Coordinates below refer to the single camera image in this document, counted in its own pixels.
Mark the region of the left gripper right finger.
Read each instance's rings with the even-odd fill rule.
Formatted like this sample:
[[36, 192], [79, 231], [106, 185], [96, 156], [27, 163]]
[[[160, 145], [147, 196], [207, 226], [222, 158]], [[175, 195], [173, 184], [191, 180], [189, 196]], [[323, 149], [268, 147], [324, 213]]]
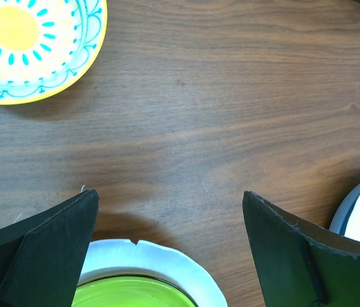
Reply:
[[244, 223], [266, 306], [360, 306], [360, 242], [252, 191]]

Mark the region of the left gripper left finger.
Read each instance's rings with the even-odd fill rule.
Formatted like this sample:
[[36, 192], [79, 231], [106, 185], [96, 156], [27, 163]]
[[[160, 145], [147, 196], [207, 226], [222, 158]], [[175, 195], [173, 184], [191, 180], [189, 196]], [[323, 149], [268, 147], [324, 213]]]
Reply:
[[90, 189], [0, 229], [0, 306], [71, 306], [98, 208]]

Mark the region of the lime green plate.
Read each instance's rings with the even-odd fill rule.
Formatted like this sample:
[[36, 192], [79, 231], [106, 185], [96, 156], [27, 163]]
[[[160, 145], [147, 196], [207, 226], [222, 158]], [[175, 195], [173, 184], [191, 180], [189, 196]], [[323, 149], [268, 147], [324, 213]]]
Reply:
[[174, 285], [145, 276], [115, 276], [77, 287], [72, 306], [196, 306]]

